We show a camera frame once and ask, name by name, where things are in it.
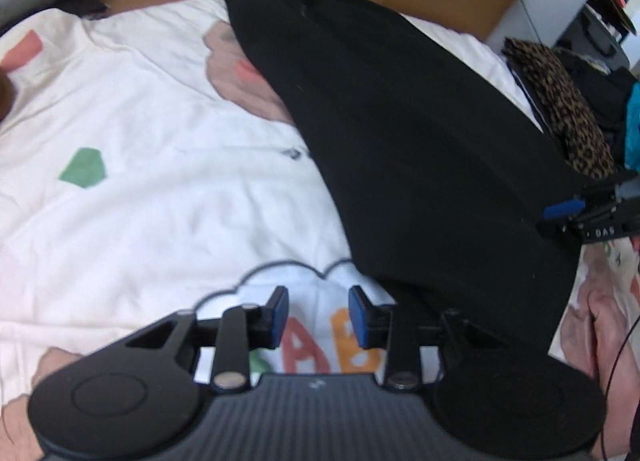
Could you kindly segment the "cream bear-print bed sheet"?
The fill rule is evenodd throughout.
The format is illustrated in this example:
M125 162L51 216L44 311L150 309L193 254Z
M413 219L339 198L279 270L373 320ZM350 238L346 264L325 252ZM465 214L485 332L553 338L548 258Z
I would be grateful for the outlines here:
M506 61L404 17L555 143ZM6 460L634 460L639 384L567 363L580 288L610 291L639 367L639 235L582 244L541 351L459 308L439 346L361 348L335 203L224 0L83 21L49 10L1 41L1 455ZM200 320L288 289L278 348Z

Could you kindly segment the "black folded clothes pile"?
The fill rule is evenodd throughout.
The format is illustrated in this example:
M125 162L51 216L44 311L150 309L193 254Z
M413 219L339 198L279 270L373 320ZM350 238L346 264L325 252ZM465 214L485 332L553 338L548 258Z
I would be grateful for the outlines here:
M637 79L612 33L586 7L570 23L553 51L587 100L605 140L612 147L623 147L627 103Z

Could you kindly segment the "leopard print garment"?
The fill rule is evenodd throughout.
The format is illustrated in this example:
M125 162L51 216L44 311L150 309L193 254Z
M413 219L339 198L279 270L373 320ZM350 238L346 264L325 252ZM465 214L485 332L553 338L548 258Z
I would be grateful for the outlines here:
M587 100L554 51L540 43L507 38L502 52L533 98L541 124L563 159L592 180L613 175L616 166L611 148Z

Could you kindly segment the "person's bare foot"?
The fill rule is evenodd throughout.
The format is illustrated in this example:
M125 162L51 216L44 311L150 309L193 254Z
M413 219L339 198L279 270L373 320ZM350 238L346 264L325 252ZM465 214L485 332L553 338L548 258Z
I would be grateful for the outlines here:
M562 353L570 366L612 388L639 384L639 367L624 344L627 319L614 295L603 289L580 288L578 306L570 305L560 327Z

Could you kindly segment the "black teddy-print garment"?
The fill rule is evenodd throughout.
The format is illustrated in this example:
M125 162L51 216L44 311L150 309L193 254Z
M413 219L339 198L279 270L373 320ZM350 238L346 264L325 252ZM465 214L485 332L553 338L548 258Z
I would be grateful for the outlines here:
M580 247L538 231L585 185L495 86L368 0L224 0L282 99L352 262L399 304L457 307L544 351Z

